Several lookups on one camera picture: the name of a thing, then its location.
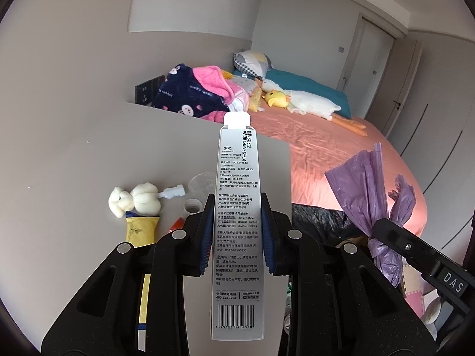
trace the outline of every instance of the barcode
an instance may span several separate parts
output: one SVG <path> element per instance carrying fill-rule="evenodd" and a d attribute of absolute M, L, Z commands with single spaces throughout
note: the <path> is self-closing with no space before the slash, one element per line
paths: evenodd
<path fill-rule="evenodd" d="M 254 305 L 218 305 L 218 328 L 254 328 Z"/>

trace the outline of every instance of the teal pillow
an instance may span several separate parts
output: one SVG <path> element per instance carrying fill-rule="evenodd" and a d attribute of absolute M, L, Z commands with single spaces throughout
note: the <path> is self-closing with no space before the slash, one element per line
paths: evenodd
<path fill-rule="evenodd" d="M 343 92 L 334 90 L 326 85 L 317 83 L 315 80 L 306 78 L 304 76 L 295 75 L 294 73 L 279 71 L 271 68 L 267 71 L 266 79 L 272 80 L 277 83 L 284 90 L 289 91 L 306 91 L 314 95 L 319 95 L 331 100 L 337 106 L 341 107 L 337 114 L 340 114 L 347 119 L 351 119 L 350 105 L 348 104 L 348 98 Z"/>

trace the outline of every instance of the wall switch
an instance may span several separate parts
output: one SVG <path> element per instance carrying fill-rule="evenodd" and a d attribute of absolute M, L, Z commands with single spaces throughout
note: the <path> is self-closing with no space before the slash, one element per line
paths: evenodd
<path fill-rule="evenodd" d="M 165 81 L 165 76 L 159 76 L 135 86 L 135 104 L 148 106 L 155 96 L 161 84 Z"/>

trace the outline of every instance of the plush toy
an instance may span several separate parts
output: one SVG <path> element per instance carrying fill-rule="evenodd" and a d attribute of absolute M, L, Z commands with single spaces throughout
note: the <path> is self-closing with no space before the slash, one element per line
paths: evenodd
<path fill-rule="evenodd" d="M 264 96 L 264 100 L 269 107 L 275 106 L 279 108 L 287 108 L 290 101 L 290 96 L 287 96 L 282 91 L 271 90 Z"/>

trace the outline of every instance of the door handle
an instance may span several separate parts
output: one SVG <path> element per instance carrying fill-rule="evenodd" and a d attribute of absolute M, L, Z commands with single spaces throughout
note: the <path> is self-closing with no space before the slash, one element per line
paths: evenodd
<path fill-rule="evenodd" d="M 395 100 L 393 100 L 393 102 L 395 102 L 395 103 L 398 105 L 398 107 L 397 107 L 396 109 L 400 109 L 400 108 L 401 108 L 401 103 L 399 103 L 398 101 L 395 101 Z"/>

